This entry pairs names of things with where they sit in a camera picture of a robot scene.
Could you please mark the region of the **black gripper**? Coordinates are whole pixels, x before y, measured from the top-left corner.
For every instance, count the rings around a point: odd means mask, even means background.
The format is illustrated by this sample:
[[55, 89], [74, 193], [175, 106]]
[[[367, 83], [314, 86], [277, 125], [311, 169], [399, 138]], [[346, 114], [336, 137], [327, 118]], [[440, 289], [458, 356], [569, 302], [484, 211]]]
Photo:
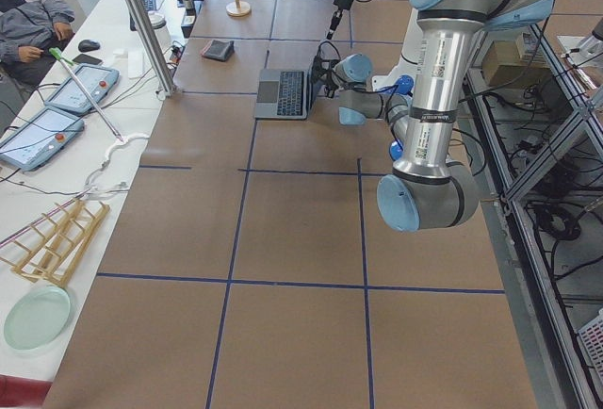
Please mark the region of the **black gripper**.
[[327, 59], [321, 53], [316, 53], [316, 81], [324, 88], [327, 98], [334, 98], [339, 89], [339, 83], [335, 81], [335, 66], [340, 62], [340, 59]]
[[326, 32], [325, 39], [327, 41], [330, 41], [333, 38], [343, 17], [343, 10], [350, 10], [353, 2], [354, 0], [334, 0], [337, 10], [334, 12]]

